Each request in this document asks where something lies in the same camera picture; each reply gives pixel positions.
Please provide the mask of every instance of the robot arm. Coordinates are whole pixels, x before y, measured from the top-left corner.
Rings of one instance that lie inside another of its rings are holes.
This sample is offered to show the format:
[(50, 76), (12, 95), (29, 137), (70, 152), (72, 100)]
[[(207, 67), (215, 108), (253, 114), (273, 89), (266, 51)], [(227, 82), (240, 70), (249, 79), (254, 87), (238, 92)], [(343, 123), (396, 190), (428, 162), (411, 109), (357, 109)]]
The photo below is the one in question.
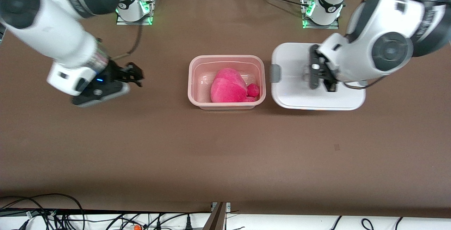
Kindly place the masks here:
[[(99, 93), (96, 84), (105, 87), (121, 81), (122, 93), (129, 90), (125, 82), (140, 85), (141, 70), (134, 64), (126, 69), (118, 67), (109, 60), (97, 39), (78, 22), (114, 12), (116, 7), (126, 21), (137, 21), (145, 15), (142, 0), (0, 0), (0, 22), (30, 47), (53, 58), (47, 82), (76, 96), (73, 103), (82, 105), (111, 96), (105, 93), (111, 90)], [(127, 73), (134, 73), (134, 79), (124, 80), (124, 76), (130, 78)]]
[(317, 53), (332, 74), (326, 81), (367, 81), (440, 49), (450, 30), (449, 0), (365, 0), (351, 16), (347, 34), (332, 34)]

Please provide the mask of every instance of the pink stuffed toy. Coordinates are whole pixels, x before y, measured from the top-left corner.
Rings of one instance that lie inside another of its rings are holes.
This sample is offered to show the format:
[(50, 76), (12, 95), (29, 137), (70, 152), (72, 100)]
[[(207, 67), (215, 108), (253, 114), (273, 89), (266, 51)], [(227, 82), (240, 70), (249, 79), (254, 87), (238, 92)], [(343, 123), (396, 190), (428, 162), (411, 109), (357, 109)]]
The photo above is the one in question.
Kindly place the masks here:
[(237, 70), (225, 68), (219, 70), (211, 85), (212, 102), (254, 102), (260, 93), (256, 84), (246, 83)]

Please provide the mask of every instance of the pink plastic container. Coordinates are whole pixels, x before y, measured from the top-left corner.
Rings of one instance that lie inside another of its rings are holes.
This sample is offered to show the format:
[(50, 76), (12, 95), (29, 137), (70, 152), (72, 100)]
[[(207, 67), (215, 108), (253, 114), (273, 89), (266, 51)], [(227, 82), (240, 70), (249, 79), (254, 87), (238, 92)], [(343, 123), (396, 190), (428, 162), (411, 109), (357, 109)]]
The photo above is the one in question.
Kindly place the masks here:
[[(211, 102), (210, 89), (216, 73), (224, 68), (232, 68), (241, 74), (246, 85), (257, 84), (260, 95), (255, 102)], [(249, 110), (266, 97), (265, 68), (260, 58), (252, 55), (208, 55), (198, 56), (190, 63), (188, 75), (188, 98), (203, 110)]]

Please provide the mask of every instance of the brown table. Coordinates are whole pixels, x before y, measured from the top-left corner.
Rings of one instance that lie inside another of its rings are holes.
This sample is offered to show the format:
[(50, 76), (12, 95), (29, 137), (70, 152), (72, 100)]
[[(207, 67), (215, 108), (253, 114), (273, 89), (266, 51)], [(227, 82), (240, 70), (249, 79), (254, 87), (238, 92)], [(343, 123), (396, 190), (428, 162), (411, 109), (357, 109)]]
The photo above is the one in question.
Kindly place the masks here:
[[(360, 0), (346, 0), (340, 30)], [(86, 209), (451, 217), (451, 46), (414, 58), (367, 91), (356, 111), (279, 107), (270, 85), (251, 111), (202, 111), (187, 98), (198, 55), (256, 55), (320, 43), (278, 0), (158, 0), (132, 56), (144, 87), (77, 108), (45, 78), (51, 60), (12, 34), (0, 46), (2, 194), (63, 192)], [(137, 26), (83, 22), (111, 56)], [(74, 207), (50, 199), (44, 206)]]

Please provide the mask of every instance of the round joint cover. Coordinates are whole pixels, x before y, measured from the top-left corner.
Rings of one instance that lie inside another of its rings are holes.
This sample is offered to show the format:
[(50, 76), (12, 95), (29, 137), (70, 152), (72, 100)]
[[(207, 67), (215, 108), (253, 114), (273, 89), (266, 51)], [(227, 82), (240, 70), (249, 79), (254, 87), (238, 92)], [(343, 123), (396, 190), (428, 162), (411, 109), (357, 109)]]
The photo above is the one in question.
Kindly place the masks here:
[(372, 46), (372, 59), (377, 69), (388, 71), (411, 58), (412, 41), (402, 34), (390, 32), (379, 37)]
[(18, 29), (29, 27), (39, 11), (40, 0), (0, 0), (0, 17)]

